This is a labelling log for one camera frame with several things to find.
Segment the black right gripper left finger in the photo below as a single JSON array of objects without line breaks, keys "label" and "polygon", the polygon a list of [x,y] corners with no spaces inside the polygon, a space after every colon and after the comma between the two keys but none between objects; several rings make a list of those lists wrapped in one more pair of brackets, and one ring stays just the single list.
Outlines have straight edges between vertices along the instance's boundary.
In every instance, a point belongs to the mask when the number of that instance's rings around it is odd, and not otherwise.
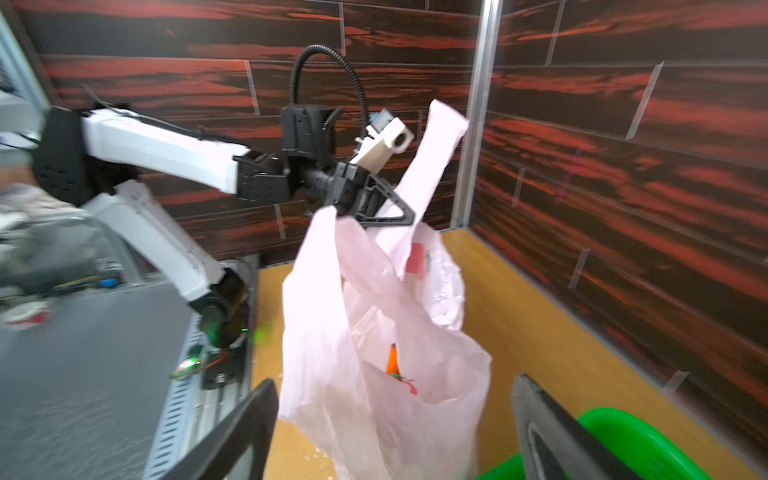
[{"label": "black right gripper left finger", "polygon": [[248,457],[247,479],[264,475],[277,422],[279,395],[267,378],[252,390],[192,451],[164,477],[166,479],[223,479],[243,457]]}]

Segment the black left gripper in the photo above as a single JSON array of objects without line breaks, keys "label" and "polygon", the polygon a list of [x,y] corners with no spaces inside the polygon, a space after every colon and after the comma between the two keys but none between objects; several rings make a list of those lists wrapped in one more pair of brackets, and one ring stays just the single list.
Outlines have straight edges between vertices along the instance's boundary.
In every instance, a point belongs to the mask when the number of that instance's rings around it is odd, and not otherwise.
[{"label": "black left gripper", "polygon": [[342,108],[282,109],[281,151],[250,150],[236,158],[236,195],[259,205],[290,201],[298,192],[352,216],[362,227],[405,227],[415,213],[394,187],[361,167],[337,161],[335,123]]}]

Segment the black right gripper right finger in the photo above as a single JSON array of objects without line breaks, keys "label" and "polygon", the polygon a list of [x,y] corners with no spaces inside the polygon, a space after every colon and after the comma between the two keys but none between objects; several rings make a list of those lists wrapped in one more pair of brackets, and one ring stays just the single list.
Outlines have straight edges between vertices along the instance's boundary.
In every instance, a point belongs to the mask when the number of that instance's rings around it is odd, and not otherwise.
[{"label": "black right gripper right finger", "polygon": [[511,403],[527,479],[638,477],[528,375],[515,378]]}]

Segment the pink printed plastic bag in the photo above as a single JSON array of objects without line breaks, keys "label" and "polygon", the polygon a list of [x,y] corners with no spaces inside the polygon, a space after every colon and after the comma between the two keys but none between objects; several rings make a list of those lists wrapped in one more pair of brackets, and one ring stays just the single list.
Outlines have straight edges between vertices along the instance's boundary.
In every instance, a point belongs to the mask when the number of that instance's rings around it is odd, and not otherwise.
[{"label": "pink printed plastic bag", "polygon": [[[491,357],[462,331],[464,283],[422,221],[468,128],[433,101],[397,186],[416,219],[362,227],[332,206],[312,217],[283,284],[279,416],[341,479],[467,479]],[[386,374],[395,343],[400,379]]]}]

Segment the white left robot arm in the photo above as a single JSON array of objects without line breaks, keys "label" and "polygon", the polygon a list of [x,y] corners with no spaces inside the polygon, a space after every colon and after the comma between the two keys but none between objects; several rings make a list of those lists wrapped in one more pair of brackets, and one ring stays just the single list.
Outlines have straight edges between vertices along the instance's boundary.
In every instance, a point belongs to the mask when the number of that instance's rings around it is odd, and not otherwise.
[{"label": "white left robot arm", "polygon": [[403,152],[412,132],[388,111],[376,113],[348,161],[335,159],[340,109],[282,110],[282,148],[262,153],[224,137],[194,132],[107,106],[51,109],[32,154],[37,184],[81,208],[162,272],[199,315],[209,344],[225,349],[246,331],[246,285],[209,255],[156,201],[140,169],[192,181],[256,206],[304,194],[364,227],[409,226],[414,211],[379,173]]}]

